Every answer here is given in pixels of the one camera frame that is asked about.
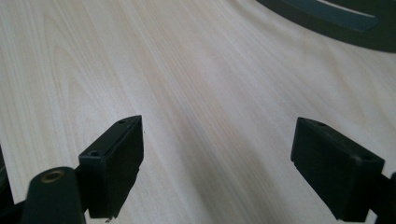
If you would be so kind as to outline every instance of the wooden table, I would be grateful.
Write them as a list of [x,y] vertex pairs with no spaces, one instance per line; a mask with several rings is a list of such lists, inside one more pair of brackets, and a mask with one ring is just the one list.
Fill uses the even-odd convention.
[[337,223],[290,161],[296,119],[344,133],[390,176],[395,111],[395,54],[254,0],[0,1],[0,143],[16,202],[140,114],[145,159],[111,223]]

